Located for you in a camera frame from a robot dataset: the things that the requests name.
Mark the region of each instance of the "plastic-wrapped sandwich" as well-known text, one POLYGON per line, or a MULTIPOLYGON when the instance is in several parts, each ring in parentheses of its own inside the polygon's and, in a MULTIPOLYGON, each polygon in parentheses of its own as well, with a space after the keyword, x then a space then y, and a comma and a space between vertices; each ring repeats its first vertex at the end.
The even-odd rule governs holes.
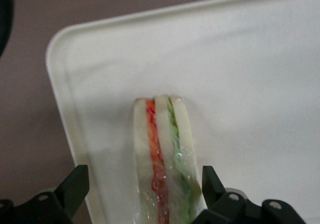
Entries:
POLYGON ((190 224, 205 208, 193 138, 179 97, 137 99, 134 149, 142 224, 190 224))

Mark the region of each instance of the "white tray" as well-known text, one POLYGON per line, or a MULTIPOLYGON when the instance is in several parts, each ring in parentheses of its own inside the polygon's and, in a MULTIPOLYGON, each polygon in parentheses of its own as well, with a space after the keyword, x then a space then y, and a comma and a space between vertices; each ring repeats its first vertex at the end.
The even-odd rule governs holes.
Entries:
POLYGON ((320 0, 206 0, 63 29, 46 64, 94 224, 132 224, 133 103, 181 96, 198 169, 320 224, 320 0))

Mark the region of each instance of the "white bread slice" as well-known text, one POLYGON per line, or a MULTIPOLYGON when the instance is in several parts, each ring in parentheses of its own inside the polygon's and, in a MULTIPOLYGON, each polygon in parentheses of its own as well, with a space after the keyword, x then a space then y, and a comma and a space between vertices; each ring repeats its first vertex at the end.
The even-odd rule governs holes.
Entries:
POLYGON ((157 195, 151 187, 154 172, 149 148, 145 99, 137 99, 135 102, 133 129, 134 152, 140 194, 139 219, 142 224, 157 224, 158 203, 157 195))
POLYGON ((177 96, 170 97, 175 121, 179 130, 180 148, 182 152, 182 162, 185 164, 185 169, 188 171, 187 175, 190 180, 192 188, 192 209, 191 220, 195 219, 197 215, 205 209, 205 201, 202 196, 200 188, 200 177, 197 171, 194 140, 191 133, 191 126, 188 118, 188 112, 182 99, 177 96))
POLYGON ((168 186, 169 223, 180 224, 183 223, 181 213, 184 204, 189 200, 183 193, 182 174, 175 167, 175 146, 172 138, 168 111, 169 98, 166 95, 156 96, 154 101, 156 126, 165 166, 166 183, 168 186))

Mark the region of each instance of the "screw hole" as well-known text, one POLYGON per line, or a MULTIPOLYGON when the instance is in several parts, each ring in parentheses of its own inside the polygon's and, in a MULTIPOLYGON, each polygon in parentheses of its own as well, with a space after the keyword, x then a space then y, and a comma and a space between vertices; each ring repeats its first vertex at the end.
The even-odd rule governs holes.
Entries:
POLYGON ((269 205, 271 207, 273 207, 274 209, 277 209, 277 210, 281 210, 282 209, 282 206, 280 205, 280 203, 278 203, 276 201, 270 201, 269 205))
POLYGON ((41 196, 38 197, 38 200, 41 202, 41 201, 46 200, 47 198, 48 198, 48 195, 43 194, 43 195, 41 195, 41 196))
POLYGON ((240 200, 239 196, 236 195, 236 194, 234 194, 234 193, 231 193, 231 194, 229 195, 229 198, 230 198, 232 201, 239 201, 239 200, 240 200))

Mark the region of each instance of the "green filling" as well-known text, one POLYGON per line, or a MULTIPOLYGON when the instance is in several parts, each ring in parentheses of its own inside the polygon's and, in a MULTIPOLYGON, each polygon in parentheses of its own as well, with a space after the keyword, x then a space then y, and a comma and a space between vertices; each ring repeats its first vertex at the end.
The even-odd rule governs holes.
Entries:
POLYGON ((174 144, 174 164, 175 168, 181 173, 181 181, 182 181, 182 191, 185 195, 186 201, 183 202, 182 207, 182 214, 181 218, 184 224, 190 223, 190 209, 191 209, 191 185, 188 182, 187 170, 183 163, 182 156, 187 155, 187 153, 183 153, 180 146, 180 139, 179 139, 179 129, 176 122, 175 111, 172 105, 172 102, 169 98, 168 101, 168 111, 169 111, 169 121, 170 121, 170 128, 172 132, 172 140, 174 144))

